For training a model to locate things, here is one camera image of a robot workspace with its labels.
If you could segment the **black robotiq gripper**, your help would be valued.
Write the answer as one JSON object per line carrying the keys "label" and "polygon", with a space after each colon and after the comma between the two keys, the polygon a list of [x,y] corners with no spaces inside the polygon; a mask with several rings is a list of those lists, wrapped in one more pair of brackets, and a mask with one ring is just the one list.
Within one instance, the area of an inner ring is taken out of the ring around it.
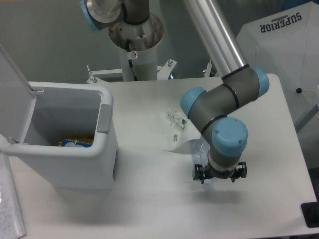
{"label": "black robotiq gripper", "polygon": [[247,165],[246,162],[239,162],[233,170],[218,171],[212,167],[203,167],[201,164],[195,164],[192,170],[192,179],[194,181],[200,181],[204,183],[206,179],[219,178],[227,179],[231,178],[231,182],[235,182],[236,179],[247,177]]}

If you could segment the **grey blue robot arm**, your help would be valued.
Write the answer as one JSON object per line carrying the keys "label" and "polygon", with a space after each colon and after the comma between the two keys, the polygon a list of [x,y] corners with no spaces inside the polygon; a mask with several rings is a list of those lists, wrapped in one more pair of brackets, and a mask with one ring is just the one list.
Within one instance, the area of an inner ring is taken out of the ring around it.
{"label": "grey blue robot arm", "polygon": [[[201,182],[244,178],[247,166],[240,157],[248,131],[230,114],[267,93],[269,78],[246,62],[216,1],[187,0],[185,6],[222,79],[218,87],[210,91],[192,88],[180,100],[184,114],[210,146],[207,164],[196,164],[192,177]],[[140,61],[163,37],[163,24],[150,12],[147,0],[82,0],[80,7],[89,27],[97,31],[107,28],[112,42],[123,50],[125,81],[157,78],[156,63]]]}

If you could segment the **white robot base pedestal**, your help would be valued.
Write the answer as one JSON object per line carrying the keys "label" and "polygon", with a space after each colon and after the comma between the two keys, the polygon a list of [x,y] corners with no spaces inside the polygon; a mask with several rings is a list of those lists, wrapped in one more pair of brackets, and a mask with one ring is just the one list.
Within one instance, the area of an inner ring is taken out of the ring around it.
{"label": "white robot base pedestal", "polygon": [[119,50],[120,63],[124,58],[138,59],[140,63],[155,61],[158,66],[158,46],[163,38],[164,26],[155,15],[142,24],[131,25],[124,21],[109,27],[109,36]]}

